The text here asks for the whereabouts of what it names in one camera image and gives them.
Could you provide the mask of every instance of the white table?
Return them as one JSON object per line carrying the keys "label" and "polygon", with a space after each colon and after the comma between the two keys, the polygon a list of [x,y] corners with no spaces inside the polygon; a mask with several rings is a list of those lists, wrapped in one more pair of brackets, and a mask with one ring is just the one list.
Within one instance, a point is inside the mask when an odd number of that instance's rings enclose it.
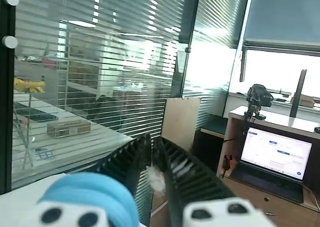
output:
{"label": "white table", "polygon": [[[240,106],[230,111],[228,117],[243,120],[246,111],[248,111],[247,106]],[[301,118],[293,118],[287,115],[273,113],[265,110],[261,110],[260,114],[266,116],[266,118],[264,120],[255,119],[254,123],[257,125],[266,126],[273,129],[320,140],[320,134],[315,132],[315,127],[320,126],[320,124],[317,122]]]}
{"label": "white table", "polygon": [[28,213],[47,188],[64,175],[49,176],[25,187],[0,195],[0,226],[15,227],[20,218]]}
{"label": "white table", "polygon": [[[20,104],[28,106],[29,94],[15,93],[14,101]],[[75,115],[68,111],[65,111],[59,107],[50,105],[47,102],[39,100],[35,97],[31,99],[31,107],[51,115],[58,117],[57,120],[53,121],[74,121],[74,120],[85,120],[81,116]],[[76,162],[88,160],[94,157],[101,156],[109,151],[116,149],[117,147],[132,140],[131,137],[112,130],[108,127],[104,127],[100,124],[91,123],[91,132],[85,134],[79,134],[74,136],[52,138],[47,135],[47,124],[52,121],[35,122],[30,121],[30,136],[35,137],[34,142],[30,143],[30,151],[34,153],[35,148],[45,148],[48,151],[52,151],[54,154],[53,158],[39,159],[33,156],[33,168],[28,163],[25,170],[22,170],[25,146],[18,132],[13,128],[12,133],[12,181],[19,181],[29,175],[38,175],[45,171],[52,171],[60,166],[71,165]]]}

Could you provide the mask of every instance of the small box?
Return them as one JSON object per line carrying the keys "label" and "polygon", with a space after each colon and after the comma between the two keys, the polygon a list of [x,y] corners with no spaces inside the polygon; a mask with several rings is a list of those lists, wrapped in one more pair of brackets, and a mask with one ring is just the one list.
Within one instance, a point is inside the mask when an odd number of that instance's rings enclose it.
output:
{"label": "small box", "polygon": [[62,138],[67,136],[75,136],[79,134],[90,133],[91,123],[86,120],[72,120],[48,123],[46,125],[46,133],[53,138]]}
{"label": "small box", "polygon": [[[292,104],[293,102],[294,102],[294,95],[293,95],[293,97],[292,97],[291,100],[290,100],[290,103],[291,103],[291,104]],[[300,106],[304,106],[304,107],[313,108],[314,105],[315,105],[314,98],[311,97],[311,96],[308,96],[308,95],[301,94],[299,105],[300,105]]]}

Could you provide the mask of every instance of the window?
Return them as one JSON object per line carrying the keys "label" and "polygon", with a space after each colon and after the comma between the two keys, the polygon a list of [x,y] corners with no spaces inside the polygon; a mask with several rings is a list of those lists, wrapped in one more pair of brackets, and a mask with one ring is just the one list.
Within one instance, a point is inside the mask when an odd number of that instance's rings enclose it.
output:
{"label": "window", "polygon": [[244,82],[239,83],[238,89],[233,88],[233,91],[246,92],[253,84],[261,84],[269,90],[293,94],[301,70],[306,69],[302,94],[320,98],[320,91],[316,87],[320,76],[319,56],[247,50]]}
{"label": "window", "polygon": [[184,4],[20,0],[12,188],[160,134]]}

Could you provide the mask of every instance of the roller blind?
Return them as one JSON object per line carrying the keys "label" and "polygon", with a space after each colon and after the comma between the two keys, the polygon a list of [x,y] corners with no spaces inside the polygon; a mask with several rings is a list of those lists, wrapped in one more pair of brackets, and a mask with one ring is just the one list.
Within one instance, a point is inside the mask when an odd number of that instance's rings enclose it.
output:
{"label": "roller blind", "polygon": [[318,46],[319,8],[319,0],[252,0],[245,40]]}
{"label": "roller blind", "polygon": [[94,161],[140,134],[160,134],[183,6],[184,0],[20,0],[14,188]]}
{"label": "roller blind", "polygon": [[222,116],[247,0],[199,0],[183,94],[201,97],[197,126]]}

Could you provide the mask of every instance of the white horizontal blinds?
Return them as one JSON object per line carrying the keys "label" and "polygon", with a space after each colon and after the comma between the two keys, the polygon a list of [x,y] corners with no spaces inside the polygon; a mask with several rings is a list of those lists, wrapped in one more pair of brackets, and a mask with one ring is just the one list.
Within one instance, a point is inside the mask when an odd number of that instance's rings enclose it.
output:
{"label": "white horizontal blinds", "polygon": [[[20,109],[13,116],[13,182],[92,160],[140,134],[160,134],[183,5],[184,0],[20,0],[15,76],[19,83],[43,80],[45,87],[30,97],[15,86]],[[74,135],[78,130],[69,128],[71,136],[61,138],[47,134],[48,124],[65,121],[82,121],[90,130]]]}
{"label": "white horizontal blinds", "polygon": [[210,120],[210,114],[223,114],[241,1],[199,0],[183,90],[185,96],[201,97],[198,127]]}

